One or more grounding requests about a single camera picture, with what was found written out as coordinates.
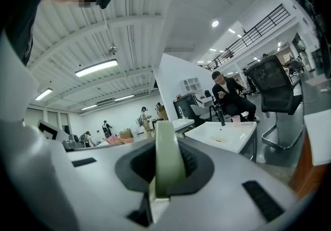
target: railing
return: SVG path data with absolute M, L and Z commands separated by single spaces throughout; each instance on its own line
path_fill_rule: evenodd
M 215 70 L 221 64 L 227 62 L 233 56 L 244 50 L 258 38 L 261 38 L 268 31 L 277 26 L 285 18 L 289 17 L 290 14 L 283 7 L 283 4 L 278 6 L 270 14 L 268 14 L 264 19 L 262 19 L 257 25 L 255 25 L 250 31 L 245 33 L 240 39 L 238 39 L 234 44 L 226 48 L 226 50 L 217 56 L 211 63 L 208 64 L 208 69 L 210 71 Z

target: black rubber pad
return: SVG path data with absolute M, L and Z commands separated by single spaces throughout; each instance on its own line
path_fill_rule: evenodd
M 90 157 L 90 158 L 86 158 L 86 159 L 72 161 L 72 164 L 74 167 L 80 167 L 80 166 L 88 165 L 88 164 L 94 163 L 94 162 L 97 162 L 97 161 L 93 157 Z
M 243 187 L 268 222 L 284 213 L 284 210 L 256 181 L 247 181 L 243 183 Z

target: shoe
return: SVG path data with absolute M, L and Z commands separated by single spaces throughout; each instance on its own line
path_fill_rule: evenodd
M 255 116 L 254 119 L 253 119 L 253 121 L 260 122 L 260 118 L 257 117 L 257 116 Z

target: fluorescent light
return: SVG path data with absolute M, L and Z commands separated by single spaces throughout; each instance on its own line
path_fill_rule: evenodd
M 41 100 L 43 97 L 47 96 L 49 93 L 52 93 L 53 90 L 47 88 L 44 92 L 42 92 L 39 96 L 36 97 L 36 100 Z
M 91 109 L 91 108 L 94 108 L 94 107 L 96 107 L 97 105 L 92 105 L 92 106 L 88 106 L 88 107 L 86 107 L 86 108 L 82 108 L 82 110 L 85 110 L 85 109 Z
M 213 23 L 212 23 L 212 27 L 217 27 L 218 26 L 218 21 L 215 20 Z
M 129 95 L 129 96 L 125 96 L 125 97 L 117 98 L 117 99 L 115 99 L 115 101 L 119 101 L 119 100 L 126 99 L 126 98 L 133 97 L 133 96 L 134 96 L 134 95 Z
M 116 66 L 116 65 L 117 65 L 117 60 L 112 59 L 112 60 L 105 61 L 102 63 L 97 63 L 97 64 L 89 66 L 85 69 L 79 70 L 75 73 L 75 75 L 77 75 L 78 77 L 82 77 L 82 76 L 88 75 L 90 73 L 94 73 L 95 71 L 102 70 L 102 69 Z

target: cup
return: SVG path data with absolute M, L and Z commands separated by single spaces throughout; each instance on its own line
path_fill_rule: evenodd
M 232 116 L 232 121 L 233 121 L 235 127 L 240 127 L 241 126 L 239 115 Z

